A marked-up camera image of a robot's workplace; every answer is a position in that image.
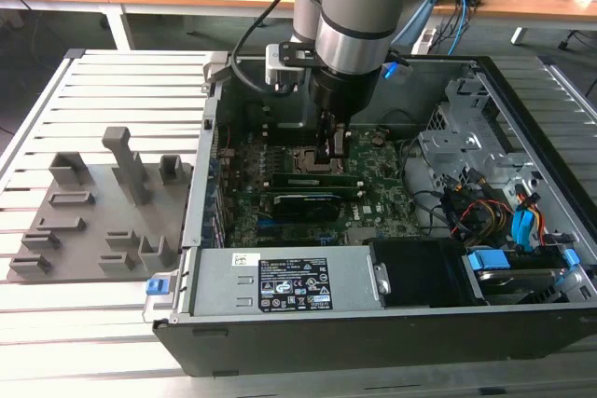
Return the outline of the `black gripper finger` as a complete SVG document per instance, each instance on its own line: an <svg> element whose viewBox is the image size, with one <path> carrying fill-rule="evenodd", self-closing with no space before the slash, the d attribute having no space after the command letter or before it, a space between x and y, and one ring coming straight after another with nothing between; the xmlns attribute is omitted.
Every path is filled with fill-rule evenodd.
<svg viewBox="0 0 597 398"><path fill-rule="evenodd" d="M317 126L316 163L320 165L330 162L330 141L333 139L333 116L322 110Z"/></svg>
<svg viewBox="0 0 597 398"><path fill-rule="evenodd" d="M339 172L344 173L347 167L347 157L350 153L350 140L352 132L345 123L338 122L332 133L332 155L337 161Z"/></svg>

